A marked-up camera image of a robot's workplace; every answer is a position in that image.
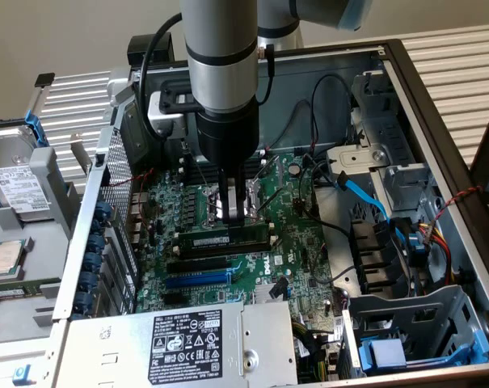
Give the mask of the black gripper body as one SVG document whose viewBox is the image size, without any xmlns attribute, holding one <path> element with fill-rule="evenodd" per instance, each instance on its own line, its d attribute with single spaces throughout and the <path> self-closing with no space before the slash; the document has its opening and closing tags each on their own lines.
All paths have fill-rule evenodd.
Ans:
<svg viewBox="0 0 489 388">
<path fill-rule="evenodd" d="M 201 153 L 223 171 L 241 166 L 259 144 L 259 105 L 251 100 L 230 113 L 195 114 Z"/>
</svg>

